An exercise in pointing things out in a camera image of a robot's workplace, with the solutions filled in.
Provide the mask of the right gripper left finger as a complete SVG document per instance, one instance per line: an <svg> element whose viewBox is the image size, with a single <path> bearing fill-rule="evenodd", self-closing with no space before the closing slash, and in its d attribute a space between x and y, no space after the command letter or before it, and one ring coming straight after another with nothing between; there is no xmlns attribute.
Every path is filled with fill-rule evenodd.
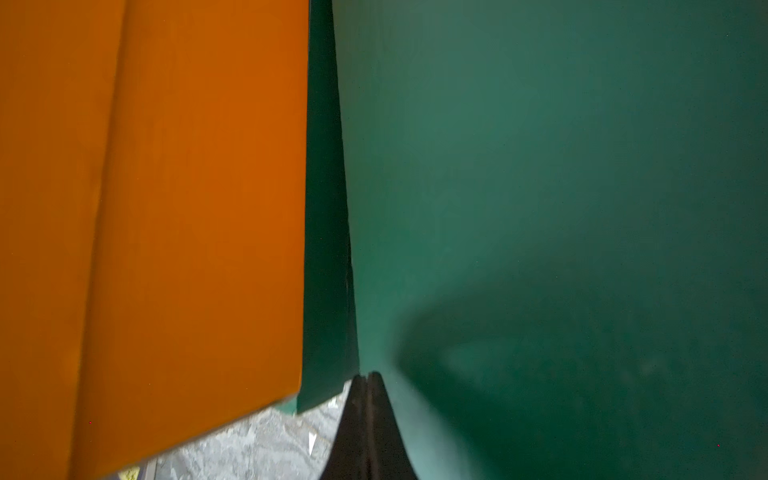
<svg viewBox="0 0 768 480"><path fill-rule="evenodd" d="M367 380L356 375L350 384L335 440L320 480L368 478Z"/></svg>

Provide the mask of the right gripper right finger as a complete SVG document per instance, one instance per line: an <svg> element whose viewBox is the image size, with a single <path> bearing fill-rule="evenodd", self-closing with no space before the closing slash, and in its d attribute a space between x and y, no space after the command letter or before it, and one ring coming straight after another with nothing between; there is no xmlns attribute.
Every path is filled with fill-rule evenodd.
<svg viewBox="0 0 768 480"><path fill-rule="evenodd" d="M371 372L367 377L365 438L366 479L418 479L379 372Z"/></svg>

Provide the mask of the orange shoebox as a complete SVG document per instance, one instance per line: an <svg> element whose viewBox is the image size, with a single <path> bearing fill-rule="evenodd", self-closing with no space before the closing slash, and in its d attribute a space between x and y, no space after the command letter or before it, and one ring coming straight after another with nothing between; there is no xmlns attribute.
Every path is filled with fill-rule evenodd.
<svg viewBox="0 0 768 480"><path fill-rule="evenodd" d="M103 479L294 396L309 5L1 5L1 475Z"/></svg>

